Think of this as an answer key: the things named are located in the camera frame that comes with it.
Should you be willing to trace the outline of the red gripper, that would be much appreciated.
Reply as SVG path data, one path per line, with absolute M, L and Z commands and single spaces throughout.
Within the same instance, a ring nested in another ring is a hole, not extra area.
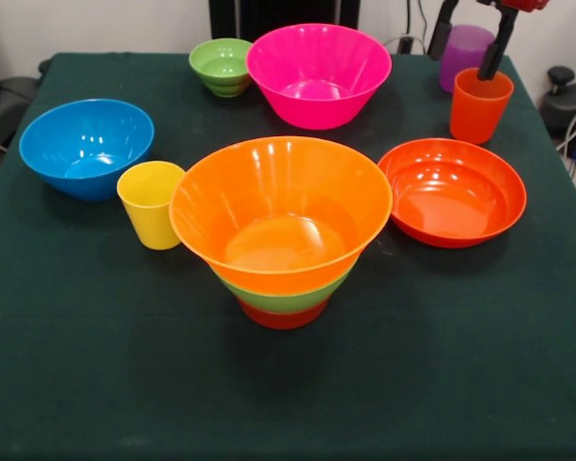
M 498 70 L 510 38 L 515 28 L 518 11 L 541 11 L 549 0 L 494 0 L 495 8 L 500 11 L 501 18 L 495 40 L 488 46 L 478 70 L 480 81 L 491 81 Z M 427 49 L 427 56 L 433 61 L 439 61 L 448 43 L 453 25 L 452 15 L 459 0 L 443 0 L 436 20 L 433 34 Z

